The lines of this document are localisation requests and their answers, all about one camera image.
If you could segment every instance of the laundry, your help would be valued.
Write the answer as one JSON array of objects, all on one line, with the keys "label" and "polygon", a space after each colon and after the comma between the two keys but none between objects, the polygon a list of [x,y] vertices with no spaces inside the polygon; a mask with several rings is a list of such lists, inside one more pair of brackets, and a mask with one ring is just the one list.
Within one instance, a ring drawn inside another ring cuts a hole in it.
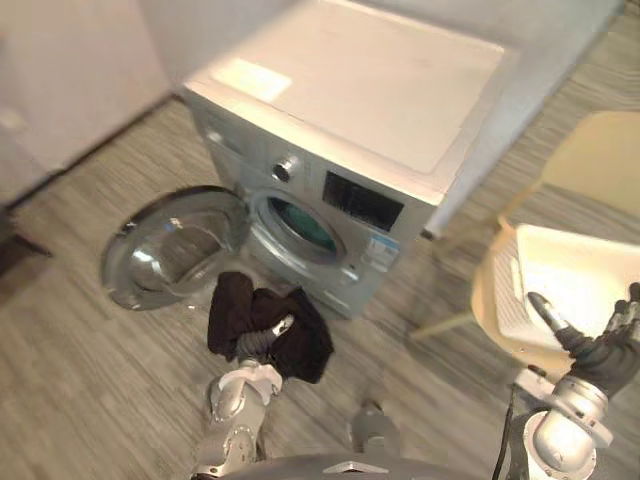
[{"label": "laundry", "polygon": [[281,297],[266,288],[254,290],[243,273],[221,273],[209,312],[209,350],[231,361],[242,334],[273,328],[287,315],[293,315],[293,325],[271,345],[269,362],[284,378],[317,383],[334,351],[333,342],[324,319],[301,288]]}]

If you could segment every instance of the white plastic basket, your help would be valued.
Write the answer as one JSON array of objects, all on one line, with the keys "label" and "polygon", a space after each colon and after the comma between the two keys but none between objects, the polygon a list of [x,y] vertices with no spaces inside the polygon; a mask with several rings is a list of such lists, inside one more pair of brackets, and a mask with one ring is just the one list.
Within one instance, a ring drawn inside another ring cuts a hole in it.
[{"label": "white plastic basket", "polygon": [[526,293],[541,293],[573,326],[598,336],[616,300],[627,299],[629,284],[640,281],[640,246],[520,225],[493,265],[500,332],[561,350]]}]

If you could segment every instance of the digital display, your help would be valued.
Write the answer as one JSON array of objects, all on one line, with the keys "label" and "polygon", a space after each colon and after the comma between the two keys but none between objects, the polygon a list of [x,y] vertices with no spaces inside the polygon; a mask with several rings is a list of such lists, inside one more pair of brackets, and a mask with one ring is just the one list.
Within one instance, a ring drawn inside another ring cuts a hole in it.
[{"label": "digital display", "polygon": [[391,230],[404,205],[373,190],[327,172],[322,199],[352,217],[385,232]]}]

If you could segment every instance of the front-load washing machine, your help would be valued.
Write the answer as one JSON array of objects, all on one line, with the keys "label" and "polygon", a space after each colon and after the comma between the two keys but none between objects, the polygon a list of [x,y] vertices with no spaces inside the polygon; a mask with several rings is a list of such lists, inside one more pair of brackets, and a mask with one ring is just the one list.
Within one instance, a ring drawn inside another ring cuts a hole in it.
[{"label": "front-load washing machine", "polygon": [[432,207],[193,91],[186,98],[222,184],[179,190],[124,222],[103,257],[111,298],[134,310],[178,302],[245,248],[313,299],[357,315]]},{"label": "front-load washing machine", "polygon": [[[461,52],[473,68],[450,58]],[[130,309],[178,302],[244,247],[357,315],[442,198],[425,172],[437,176],[500,55],[352,2],[303,2],[186,83],[221,185],[124,222],[104,253],[107,292]]]}]

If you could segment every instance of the washing machine door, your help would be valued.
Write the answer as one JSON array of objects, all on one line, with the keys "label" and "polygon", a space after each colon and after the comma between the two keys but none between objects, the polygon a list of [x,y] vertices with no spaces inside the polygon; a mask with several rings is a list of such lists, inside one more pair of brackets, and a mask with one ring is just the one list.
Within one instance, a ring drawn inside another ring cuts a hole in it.
[{"label": "washing machine door", "polygon": [[102,284],[114,302],[149,310],[179,302],[212,281],[250,230],[245,203],[220,187],[190,187],[147,205],[111,238]]}]

